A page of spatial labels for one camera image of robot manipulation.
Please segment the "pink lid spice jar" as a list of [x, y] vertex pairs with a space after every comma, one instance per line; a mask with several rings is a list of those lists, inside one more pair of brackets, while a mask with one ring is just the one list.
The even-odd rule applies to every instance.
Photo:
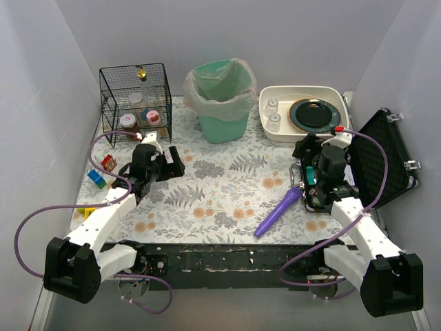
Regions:
[[158, 132], [160, 138], [167, 136], [167, 128], [160, 118], [159, 112], [156, 110], [149, 110], [146, 114], [146, 119], [150, 127], [154, 128]]

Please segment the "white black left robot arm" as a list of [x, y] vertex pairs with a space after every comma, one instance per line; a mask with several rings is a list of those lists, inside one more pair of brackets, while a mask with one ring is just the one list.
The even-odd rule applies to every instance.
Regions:
[[102, 203], [65, 238], [53, 238], [46, 248], [43, 286], [80, 303], [90, 302], [100, 284], [119, 273], [145, 278], [150, 265], [145, 246], [122, 240], [109, 250], [103, 246], [116, 226], [149, 194], [153, 183], [182, 177], [185, 166], [176, 147], [167, 160], [155, 132], [138, 140], [132, 160], [114, 175]]

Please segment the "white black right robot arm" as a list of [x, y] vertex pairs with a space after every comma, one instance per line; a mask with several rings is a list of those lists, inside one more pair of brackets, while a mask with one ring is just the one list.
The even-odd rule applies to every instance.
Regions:
[[293, 156], [300, 161], [311, 158], [320, 204], [342, 225], [341, 234], [351, 237], [361, 255], [354, 255], [336, 234], [317, 242], [283, 267], [314, 254], [359, 291], [371, 316], [421, 310], [424, 301], [423, 263], [417, 254], [406, 253], [390, 241], [377, 226], [371, 211], [379, 197], [363, 206], [355, 187], [345, 181], [346, 150], [355, 132], [343, 126], [336, 126], [333, 132], [333, 137], [328, 140], [309, 133], [296, 142]]

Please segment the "blue glazed ceramic plate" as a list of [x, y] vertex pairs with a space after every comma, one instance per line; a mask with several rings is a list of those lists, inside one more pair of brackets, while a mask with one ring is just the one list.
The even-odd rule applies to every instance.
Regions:
[[[323, 104], [324, 106], [327, 106], [332, 111], [332, 120], [327, 125], [325, 125], [321, 128], [311, 128], [311, 127], [307, 127], [307, 126], [300, 124], [298, 122], [298, 120], [296, 119], [296, 110], [297, 110], [298, 106], [300, 106], [301, 104], [306, 103], [306, 102], [318, 102], [318, 103]], [[328, 103], [325, 100], [322, 100], [322, 99], [301, 99], [301, 100], [294, 102], [291, 105], [291, 107], [289, 109], [289, 119], [294, 126], [296, 126], [299, 130], [301, 130], [303, 132], [313, 133], [313, 134], [325, 134], [325, 133], [331, 132], [331, 129], [333, 127], [340, 125], [341, 116], [340, 116], [338, 109], [335, 106], [333, 106], [331, 103]]]

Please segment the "brown jar white lid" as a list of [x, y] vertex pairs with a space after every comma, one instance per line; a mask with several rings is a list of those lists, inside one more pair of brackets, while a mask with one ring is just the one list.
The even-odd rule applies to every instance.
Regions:
[[139, 126], [136, 117], [131, 113], [124, 114], [120, 117], [119, 123], [124, 131], [135, 134], [135, 136], [132, 138], [136, 141], [137, 134], [139, 133]]

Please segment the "clear cup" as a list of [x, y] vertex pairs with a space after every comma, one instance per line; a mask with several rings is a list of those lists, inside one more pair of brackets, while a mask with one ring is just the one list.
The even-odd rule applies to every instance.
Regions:
[[270, 98], [265, 106], [264, 115], [270, 117], [271, 115], [278, 113], [278, 103], [279, 100]]
[[281, 116], [278, 113], [273, 113], [268, 117], [266, 129], [270, 132], [277, 133], [280, 130]]

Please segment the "black small plate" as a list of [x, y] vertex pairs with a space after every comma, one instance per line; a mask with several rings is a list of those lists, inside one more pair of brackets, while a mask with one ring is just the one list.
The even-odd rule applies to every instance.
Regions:
[[321, 128], [332, 120], [332, 111], [321, 103], [306, 102], [298, 106], [296, 119], [304, 126]]

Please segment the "clear jar blue label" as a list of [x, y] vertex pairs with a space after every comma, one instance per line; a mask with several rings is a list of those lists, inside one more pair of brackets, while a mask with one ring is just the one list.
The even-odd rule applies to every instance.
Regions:
[[147, 104], [141, 92], [132, 92], [128, 96], [130, 112], [140, 121], [147, 120]]

